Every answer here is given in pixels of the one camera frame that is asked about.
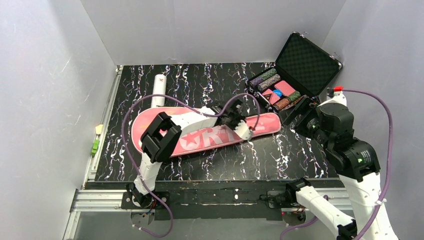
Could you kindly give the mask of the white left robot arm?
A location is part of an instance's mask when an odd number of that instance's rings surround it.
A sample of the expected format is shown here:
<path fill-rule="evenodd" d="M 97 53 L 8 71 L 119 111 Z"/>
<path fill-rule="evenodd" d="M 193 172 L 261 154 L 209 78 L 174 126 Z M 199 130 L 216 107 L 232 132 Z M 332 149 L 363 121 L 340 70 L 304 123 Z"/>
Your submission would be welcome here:
<path fill-rule="evenodd" d="M 138 176 L 126 186 L 132 201 L 147 207 L 147 196 L 155 189 L 156 178 L 162 163 L 174 152 L 178 141 L 185 135 L 206 128 L 226 126 L 242 140 L 249 140 L 253 130 L 240 112 L 239 99 L 228 104 L 203 106 L 196 111 L 179 115 L 159 112 L 141 135 L 141 163 Z"/>

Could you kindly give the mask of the pink racket bag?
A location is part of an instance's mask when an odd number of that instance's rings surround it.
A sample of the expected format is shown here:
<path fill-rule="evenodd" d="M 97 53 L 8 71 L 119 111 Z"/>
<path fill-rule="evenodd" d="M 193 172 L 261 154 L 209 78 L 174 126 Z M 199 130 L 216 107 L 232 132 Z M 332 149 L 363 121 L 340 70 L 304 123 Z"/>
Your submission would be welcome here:
<path fill-rule="evenodd" d="M 185 107 L 155 107 L 141 112 L 131 126 L 131 141 L 136 150 L 141 153 L 141 136 L 160 112 L 166 112 L 169 116 L 188 113 Z M 267 112 L 259 117 L 258 125 L 253 132 L 253 138 L 277 133 L 282 124 L 277 114 Z M 233 130 L 225 125 L 203 128 L 198 131 L 182 136 L 172 153 L 172 157 L 198 153 L 206 150 L 225 147 L 243 142 Z"/>

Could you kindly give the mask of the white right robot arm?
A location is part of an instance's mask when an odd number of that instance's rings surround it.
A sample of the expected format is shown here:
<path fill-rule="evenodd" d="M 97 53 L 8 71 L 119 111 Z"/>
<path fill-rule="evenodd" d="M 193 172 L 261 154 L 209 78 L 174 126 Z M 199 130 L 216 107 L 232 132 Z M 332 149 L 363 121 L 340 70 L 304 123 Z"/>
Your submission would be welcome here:
<path fill-rule="evenodd" d="M 285 122 L 296 116 L 296 133 L 321 145 L 344 185 L 353 216 L 327 201 L 304 178 L 286 184 L 285 200 L 311 211 L 337 240 L 397 239 L 385 207 L 378 156 L 369 143 L 354 136 L 354 115 L 345 97 L 339 94 L 322 104 L 304 98 Z"/>

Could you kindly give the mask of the white shuttlecock tube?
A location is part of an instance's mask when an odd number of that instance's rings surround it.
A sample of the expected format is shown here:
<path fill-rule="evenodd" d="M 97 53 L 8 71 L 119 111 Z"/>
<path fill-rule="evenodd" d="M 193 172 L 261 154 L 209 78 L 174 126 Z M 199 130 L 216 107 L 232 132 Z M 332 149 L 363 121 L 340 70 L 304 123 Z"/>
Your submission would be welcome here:
<path fill-rule="evenodd" d="M 166 85 L 167 85 L 167 77 L 163 74 L 157 74 L 154 77 L 154 83 L 153 83 L 153 95 L 159 95 L 154 96 L 151 98 L 151 108 L 157 108 L 157 107 L 163 107 L 165 105 L 165 97 L 166 94 Z"/>

